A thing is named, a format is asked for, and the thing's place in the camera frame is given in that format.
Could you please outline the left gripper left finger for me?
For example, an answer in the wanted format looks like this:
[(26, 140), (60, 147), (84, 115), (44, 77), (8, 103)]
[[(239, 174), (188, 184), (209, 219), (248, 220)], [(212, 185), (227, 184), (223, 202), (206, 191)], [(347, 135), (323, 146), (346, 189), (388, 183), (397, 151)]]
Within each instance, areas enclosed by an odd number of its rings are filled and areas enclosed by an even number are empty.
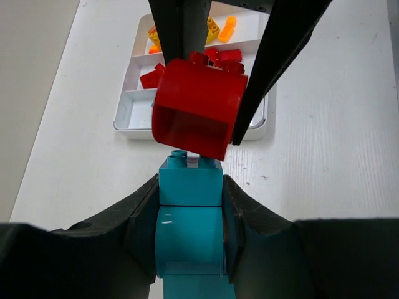
[(148, 298), (158, 176), (69, 229), (1, 224), (2, 298)]

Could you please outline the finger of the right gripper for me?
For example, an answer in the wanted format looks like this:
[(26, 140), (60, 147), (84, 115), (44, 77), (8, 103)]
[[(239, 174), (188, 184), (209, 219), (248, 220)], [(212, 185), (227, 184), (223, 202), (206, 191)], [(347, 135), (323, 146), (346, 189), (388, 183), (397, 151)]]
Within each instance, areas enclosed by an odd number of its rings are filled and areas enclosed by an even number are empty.
[(263, 97), (309, 42), (331, 1), (241, 1), (240, 6), (269, 14), (235, 122), (232, 144), (240, 145)]
[(211, 1), (149, 0), (165, 64), (204, 51)]

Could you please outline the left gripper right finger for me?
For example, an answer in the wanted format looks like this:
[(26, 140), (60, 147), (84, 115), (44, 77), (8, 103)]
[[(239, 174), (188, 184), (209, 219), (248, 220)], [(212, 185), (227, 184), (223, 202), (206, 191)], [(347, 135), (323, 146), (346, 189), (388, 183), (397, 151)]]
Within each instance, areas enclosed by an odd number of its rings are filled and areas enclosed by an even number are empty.
[(223, 178), (226, 268), (237, 298), (397, 298), (398, 220), (289, 221)]

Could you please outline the large red lego assembly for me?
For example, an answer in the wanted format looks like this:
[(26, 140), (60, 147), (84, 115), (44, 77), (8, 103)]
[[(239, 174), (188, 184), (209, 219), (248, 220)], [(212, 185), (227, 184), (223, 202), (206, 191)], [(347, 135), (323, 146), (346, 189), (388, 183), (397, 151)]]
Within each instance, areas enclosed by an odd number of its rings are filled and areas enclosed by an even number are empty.
[(219, 50), (211, 47), (203, 53), (191, 52), (189, 61), (195, 65), (214, 67), (232, 74), (242, 75), (245, 72), (243, 55), (239, 49)]

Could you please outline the large teal lego assembly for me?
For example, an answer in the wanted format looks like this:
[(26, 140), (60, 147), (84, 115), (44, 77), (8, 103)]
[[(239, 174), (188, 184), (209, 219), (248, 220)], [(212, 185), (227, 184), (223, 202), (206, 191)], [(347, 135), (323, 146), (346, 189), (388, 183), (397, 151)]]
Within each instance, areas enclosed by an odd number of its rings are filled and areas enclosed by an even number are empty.
[(226, 274), (221, 163), (176, 149), (158, 174), (155, 265), (164, 298), (234, 298)]

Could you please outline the red rounded duplo brick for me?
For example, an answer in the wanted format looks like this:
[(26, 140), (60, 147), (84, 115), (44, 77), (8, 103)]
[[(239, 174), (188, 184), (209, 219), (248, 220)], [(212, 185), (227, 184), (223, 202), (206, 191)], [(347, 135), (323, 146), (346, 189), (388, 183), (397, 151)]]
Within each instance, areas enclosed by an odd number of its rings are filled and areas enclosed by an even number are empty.
[(224, 160), (248, 76), (172, 60), (156, 92), (156, 142)]

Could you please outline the yellow lego block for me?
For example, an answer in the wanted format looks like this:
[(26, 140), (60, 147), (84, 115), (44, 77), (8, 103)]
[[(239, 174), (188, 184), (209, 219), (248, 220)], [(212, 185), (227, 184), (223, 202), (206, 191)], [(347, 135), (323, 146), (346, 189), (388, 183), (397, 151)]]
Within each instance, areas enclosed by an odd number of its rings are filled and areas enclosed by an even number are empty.
[(205, 45), (212, 43), (212, 41), (218, 38), (218, 35), (220, 33), (219, 26), (211, 17), (209, 17), (207, 20), (207, 28), (208, 28), (208, 34), (206, 37)]

